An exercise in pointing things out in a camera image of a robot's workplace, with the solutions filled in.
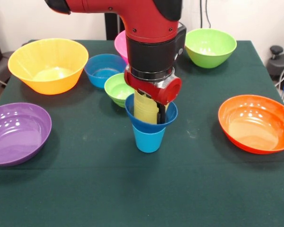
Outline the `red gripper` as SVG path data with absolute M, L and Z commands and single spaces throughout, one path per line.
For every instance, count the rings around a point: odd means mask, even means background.
M 175 75 L 175 68 L 160 72 L 144 72 L 126 66 L 124 79 L 138 93 L 146 95 L 157 104 L 157 124 L 164 124 L 169 103 L 176 99 L 182 80 Z

